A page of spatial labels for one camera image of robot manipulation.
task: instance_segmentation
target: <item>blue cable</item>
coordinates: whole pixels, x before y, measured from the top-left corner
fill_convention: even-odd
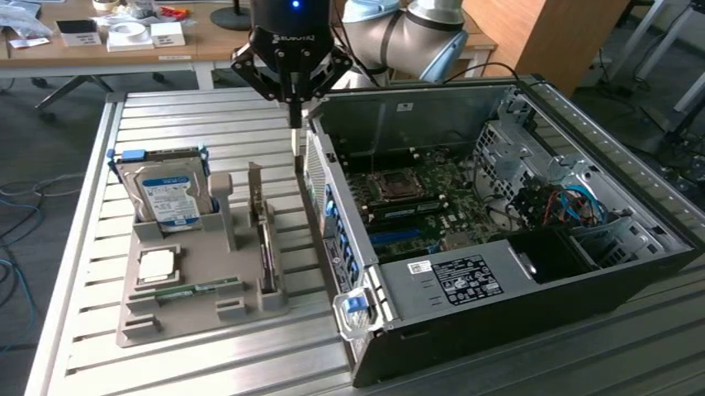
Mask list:
[[[16,207],[16,208],[30,209],[30,210],[33,210],[36,212],[36,222],[34,222],[34,224],[32,225],[32,227],[29,227],[29,229],[26,230],[26,232],[22,235],[20,235],[14,239],[12,239],[9,242],[6,242],[4,244],[0,244],[0,248],[4,248],[4,247],[8,247],[10,244],[20,242],[20,240],[22,240],[22,238],[26,237],[37,229],[37,227],[41,225],[41,221],[44,221],[44,214],[41,213],[41,209],[37,208],[36,206],[32,206],[32,205],[18,205],[18,204],[8,202],[8,201],[5,201],[2,199],[0,199],[0,204],[4,204],[6,206],[12,206],[12,207]]]
[[[26,338],[26,336],[29,335],[29,331],[34,327],[36,313],[34,313],[34,305],[32,304],[32,294],[29,293],[29,287],[26,285],[26,279],[24,278],[22,272],[20,271],[20,269],[16,267],[16,265],[12,262],[4,260],[2,258],[0,258],[0,264],[6,266],[9,270],[14,271],[14,273],[17,274],[17,277],[20,279],[21,289],[24,290],[24,296],[26,297],[26,303],[29,305],[29,323],[28,323],[26,329],[24,330],[24,335],[20,337],[20,339],[16,341],[14,344],[6,345],[5,348],[0,350],[0,356],[1,356],[12,348],[12,346],[21,343],[24,339]]]
[[[592,194],[590,193],[587,188],[584,188],[584,186],[566,186],[563,190],[564,191],[576,191],[576,192],[579,192],[580,194],[583,194],[587,197],[591,206],[596,207],[596,211],[599,212],[600,223],[606,224],[607,223],[607,213],[602,209],[602,206],[599,205],[599,201],[595,199],[595,196],[592,196]],[[560,205],[563,205],[563,208],[566,208],[566,212],[570,215],[570,217],[572,217],[574,219],[579,220],[580,216],[568,207],[568,199],[564,197],[563,193],[560,193]]]

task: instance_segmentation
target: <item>power supply label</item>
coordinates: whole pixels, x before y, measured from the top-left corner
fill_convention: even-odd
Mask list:
[[[452,305],[460,305],[503,293],[482,256],[432,264],[437,283]]]

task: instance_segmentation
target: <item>blue cable on floor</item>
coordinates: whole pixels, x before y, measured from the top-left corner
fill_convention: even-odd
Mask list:
[[[12,206],[14,208],[30,209],[30,210],[33,210],[36,212],[36,221],[34,221],[34,224],[32,225],[32,227],[29,227],[29,229],[26,230],[26,232],[22,235],[20,235],[14,239],[9,240],[9,242],[0,244],[0,248],[2,248],[2,247],[9,246],[13,243],[20,242],[22,240],[22,238],[26,237],[37,229],[37,227],[41,225],[41,221],[44,221],[44,214],[41,213],[41,209],[37,208],[36,206],[32,206],[32,205],[18,205],[18,204],[8,202],[8,201],[5,201],[2,199],[0,199],[0,204],[4,204],[6,206]]]
[[[6,266],[10,271],[13,271],[17,275],[17,278],[20,280],[21,289],[24,290],[24,296],[26,297],[26,304],[29,305],[29,323],[26,326],[26,329],[24,330],[24,335],[20,337],[20,339],[16,341],[14,344],[8,344],[1,350],[0,350],[0,356],[12,348],[13,345],[21,343],[26,336],[29,335],[29,331],[34,327],[34,320],[36,320],[36,313],[34,313],[34,305],[32,304],[32,294],[29,292],[29,287],[26,284],[26,279],[24,278],[24,274],[20,271],[20,269],[16,267],[16,265],[9,262],[8,260],[4,260],[0,258],[0,265]]]

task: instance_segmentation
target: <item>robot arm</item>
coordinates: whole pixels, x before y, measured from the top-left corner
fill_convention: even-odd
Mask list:
[[[343,24],[356,58],[380,76],[387,68],[428,82],[443,79],[460,56],[462,0],[348,0]],[[288,105],[288,123],[300,128],[301,103],[323,97],[352,66],[335,46],[328,0],[251,0],[248,44],[233,54],[232,70],[269,101]],[[255,67],[255,56],[271,73]]]
[[[289,127],[300,128],[301,103],[323,97],[352,66],[333,45],[331,5],[324,0],[252,0],[251,14],[249,41],[233,55],[232,70],[265,99],[288,105]],[[255,56],[275,76],[256,69]]]
[[[401,11],[399,0],[347,1],[343,24],[349,45],[372,75],[392,68],[429,83],[443,81],[468,38],[462,2],[415,0]]]

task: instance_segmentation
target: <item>circuit board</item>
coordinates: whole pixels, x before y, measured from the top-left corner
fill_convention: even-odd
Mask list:
[[[380,191],[384,186],[380,187],[379,180],[389,174],[389,170],[347,175],[357,211],[380,262],[482,244],[500,231],[499,225],[487,215],[486,204],[475,196],[468,183],[467,169],[459,164],[463,158],[450,156],[440,150],[420,153],[416,158],[415,166],[396,168],[393,171],[412,175],[408,184],[417,183],[428,197],[442,197],[443,206],[429,214],[416,214],[383,221],[369,219],[365,209],[369,202],[384,200]],[[412,188],[399,190],[404,193],[415,191]],[[376,238],[379,235],[397,236],[403,233],[409,238],[387,243],[383,238]]]

